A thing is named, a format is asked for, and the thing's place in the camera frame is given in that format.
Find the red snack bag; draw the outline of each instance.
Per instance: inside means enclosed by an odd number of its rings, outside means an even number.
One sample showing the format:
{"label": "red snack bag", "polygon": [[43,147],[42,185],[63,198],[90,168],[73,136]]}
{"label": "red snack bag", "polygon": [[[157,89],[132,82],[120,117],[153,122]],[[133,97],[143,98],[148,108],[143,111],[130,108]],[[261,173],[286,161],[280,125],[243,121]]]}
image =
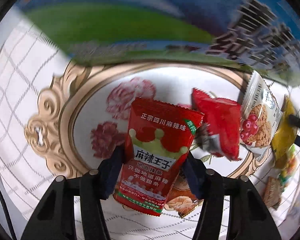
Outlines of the red snack bag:
{"label": "red snack bag", "polygon": [[136,98],[114,198],[134,210],[160,216],[202,119],[191,109]]}
{"label": "red snack bag", "polygon": [[239,129],[241,106],[226,98],[211,98],[201,90],[192,90],[194,108],[204,113],[205,142],[210,153],[225,156],[230,161],[239,161]]}

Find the pink peony print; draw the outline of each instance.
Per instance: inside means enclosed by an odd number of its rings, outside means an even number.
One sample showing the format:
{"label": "pink peony print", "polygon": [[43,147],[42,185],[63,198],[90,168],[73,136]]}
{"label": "pink peony print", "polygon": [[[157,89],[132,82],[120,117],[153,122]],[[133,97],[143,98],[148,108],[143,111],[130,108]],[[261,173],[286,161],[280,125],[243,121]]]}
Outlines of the pink peony print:
{"label": "pink peony print", "polygon": [[95,151],[93,156],[108,159],[115,147],[124,143],[125,133],[119,133],[117,124],[107,121],[91,130],[91,138],[92,149]]}
{"label": "pink peony print", "polygon": [[184,108],[189,108],[189,109],[192,109],[192,106],[191,105],[188,105],[188,104],[177,104],[177,106],[181,106],[181,107],[184,107]]}
{"label": "pink peony print", "polygon": [[109,94],[106,111],[111,113],[114,119],[128,120],[133,100],[136,97],[153,99],[155,93],[155,86],[147,79],[135,77],[130,81],[121,82]]}

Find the yellow package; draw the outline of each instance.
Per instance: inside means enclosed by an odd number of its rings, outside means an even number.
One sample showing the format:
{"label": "yellow package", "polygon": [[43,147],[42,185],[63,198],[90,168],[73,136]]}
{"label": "yellow package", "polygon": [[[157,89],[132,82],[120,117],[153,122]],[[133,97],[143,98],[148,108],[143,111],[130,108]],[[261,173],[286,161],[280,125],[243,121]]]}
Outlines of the yellow package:
{"label": "yellow package", "polygon": [[278,169],[283,169],[287,165],[289,161],[287,152],[289,152],[289,148],[293,145],[297,137],[297,128],[291,127],[288,123],[288,116],[290,114],[295,115],[296,111],[287,95],[284,97],[282,112],[278,129],[271,141],[275,155],[275,167]]}

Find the spicy strip package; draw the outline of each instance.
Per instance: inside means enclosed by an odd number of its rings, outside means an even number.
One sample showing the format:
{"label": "spicy strip package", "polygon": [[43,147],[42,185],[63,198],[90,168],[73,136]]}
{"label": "spicy strip package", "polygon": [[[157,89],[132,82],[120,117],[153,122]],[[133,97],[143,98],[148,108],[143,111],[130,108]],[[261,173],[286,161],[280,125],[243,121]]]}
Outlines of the spicy strip package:
{"label": "spicy strip package", "polygon": [[202,118],[194,110],[136,98],[114,198],[139,212],[160,216]]}
{"label": "spicy strip package", "polygon": [[225,156],[230,161],[239,161],[239,127],[241,106],[230,99],[211,98],[194,88],[192,104],[204,114],[200,128],[201,141],[207,151],[217,157]]}
{"label": "spicy strip package", "polygon": [[255,152],[255,148],[268,147],[282,112],[257,71],[251,75],[241,109],[241,142],[251,148],[252,152]]}

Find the snack bag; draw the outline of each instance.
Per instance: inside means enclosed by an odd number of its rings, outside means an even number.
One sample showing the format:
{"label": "snack bag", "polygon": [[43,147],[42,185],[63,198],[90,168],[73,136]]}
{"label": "snack bag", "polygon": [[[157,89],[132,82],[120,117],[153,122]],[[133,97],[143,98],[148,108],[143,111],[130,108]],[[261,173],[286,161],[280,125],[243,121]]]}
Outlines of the snack bag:
{"label": "snack bag", "polygon": [[167,196],[167,203],[164,205],[164,209],[177,211],[179,217],[184,218],[202,203],[203,200],[199,200],[191,193],[186,176],[181,170]]}
{"label": "snack bag", "polygon": [[253,148],[268,147],[282,112],[257,71],[251,75],[241,110],[241,143],[249,146],[252,152]]}
{"label": "snack bag", "polygon": [[239,128],[241,106],[230,99],[211,98],[205,92],[192,90],[193,107],[204,114],[202,141],[208,143],[207,151],[230,161],[241,160],[239,156]]}
{"label": "snack bag", "polygon": [[287,163],[285,167],[281,170],[281,173],[279,175],[282,191],[284,191],[285,188],[289,185],[292,176],[296,172],[297,161],[295,156],[294,144],[287,151],[286,156],[287,156]]}
{"label": "snack bag", "polygon": [[136,98],[114,198],[139,212],[160,216],[202,118],[194,110]]}
{"label": "snack bag", "polygon": [[278,169],[283,169],[289,161],[289,148],[293,145],[297,137],[297,128],[289,125],[288,117],[290,114],[295,115],[296,111],[290,100],[290,98],[285,95],[284,103],[282,107],[282,117],[275,132],[273,139],[271,141],[271,146],[275,155],[275,167]]}
{"label": "snack bag", "polygon": [[269,176],[268,183],[266,185],[265,194],[263,197],[263,202],[266,204],[267,208],[270,208],[276,206],[277,203],[280,202],[280,199],[281,199],[280,180]]}

